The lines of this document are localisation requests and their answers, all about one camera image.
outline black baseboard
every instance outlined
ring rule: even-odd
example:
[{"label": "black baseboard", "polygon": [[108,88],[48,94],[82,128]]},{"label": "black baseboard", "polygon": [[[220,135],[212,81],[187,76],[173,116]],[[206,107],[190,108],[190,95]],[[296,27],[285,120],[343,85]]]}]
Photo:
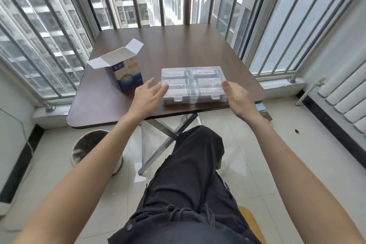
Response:
[{"label": "black baseboard", "polygon": [[[304,94],[301,90],[296,96]],[[333,134],[334,137],[349,151],[350,154],[366,169],[366,151],[361,148],[320,106],[307,96],[302,102],[311,113]]]},{"label": "black baseboard", "polygon": [[[32,146],[32,149],[35,151],[37,145],[43,135],[45,130],[39,125],[35,125],[32,133],[29,136],[28,142]],[[18,160],[8,177],[7,182],[5,183],[4,188],[0,193],[0,202],[2,203],[11,203],[16,190],[19,187],[19,184],[22,181],[22,178],[25,174],[25,171],[28,168],[30,160],[32,159],[31,150],[28,144],[26,143],[21,154],[19,155]]]}]

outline left hand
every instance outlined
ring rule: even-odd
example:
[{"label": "left hand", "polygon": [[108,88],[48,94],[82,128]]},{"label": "left hand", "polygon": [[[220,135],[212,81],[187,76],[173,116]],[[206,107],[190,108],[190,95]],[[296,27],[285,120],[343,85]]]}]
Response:
[{"label": "left hand", "polygon": [[143,121],[154,112],[160,100],[169,89],[168,84],[161,85],[161,82],[150,88],[154,80],[154,78],[151,78],[149,81],[146,81],[144,85],[135,89],[135,97],[128,110],[128,114],[134,118],[138,118],[139,121]]}]

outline drawstring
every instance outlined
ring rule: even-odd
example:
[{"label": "drawstring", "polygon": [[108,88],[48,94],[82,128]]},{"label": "drawstring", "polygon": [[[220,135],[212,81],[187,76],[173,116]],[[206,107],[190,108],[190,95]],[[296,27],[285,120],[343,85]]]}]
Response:
[{"label": "drawstring", "polygon": [[[212,210],[209,209],[208,204],[205,203],[205,209],[206,209],[206,215],[207,215],[207,220],[208,220],[208,224],[210,226],[216,226],[216,221],[215,221],[215,215],[213,214]],[[180,222],[181,220],[181,215],[184,211],[192,211],[190,208],[188,207],[183,207],[181,209],[176,208],[173,205],[168,205],[167,206],[167,211],[170,212],[170,216],[168,219],[168,223],[173,221],[174,215],[178,212],[178,218],[177,218],[177,222]]]}]

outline wooden chair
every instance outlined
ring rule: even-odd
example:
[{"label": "wooden chair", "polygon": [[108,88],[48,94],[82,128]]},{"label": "wooden chair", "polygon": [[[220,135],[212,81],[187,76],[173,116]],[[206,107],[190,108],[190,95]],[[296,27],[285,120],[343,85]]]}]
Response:
[{"label": "wooden chair", "polygon": [[247,221],[250,229],[255,234],[255,236],[258,238],[258,240],[262,244],[267,244],[266,240],[264,239],[263,233],[262,233],[261,229],[259,228],[258,223],[255,220],[253,214],[243,206],[238,206],[238,208],[239,208],[240,213],[243,215],[245,221]]}]

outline floor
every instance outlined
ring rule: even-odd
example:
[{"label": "floor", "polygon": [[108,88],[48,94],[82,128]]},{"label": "floor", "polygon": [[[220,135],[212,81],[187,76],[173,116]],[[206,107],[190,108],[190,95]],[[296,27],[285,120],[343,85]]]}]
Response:
[{"label": "floor", "polygon": [[[366,237],[366,171],[347,150],[323,127],[305,107],[295,107],[296,98],[264,102],[272,124],[280,136],[328,187],[347,210],[361,233]],[[282,203],[268,165],[249,127],[235,117],[230,109],[199,114],[202,124],[216,131],[223,139],[224,160],[229,169],[222,175],[239,205],[248,208],[256,218],[268,242],[302,243]],[[179,117],[165,118],[171,127]],[[164,134],[147,128],[148,157],[165,140]],[[86,130],[71,128],[45,132],[35,153],[34,168],[24,182],[17,201],[2,220],[0,242],[10,243],[34,208],[71,170],[70,154],[76,141]],[[107,243],[107,238],[121,228],[134,213],[146,184],[157,168],[172,152],[171,145],[144,173],[141,167],[140,127],[126,146],[121,171],[111,178],[97,208],[80,234],[77,244]]]}]

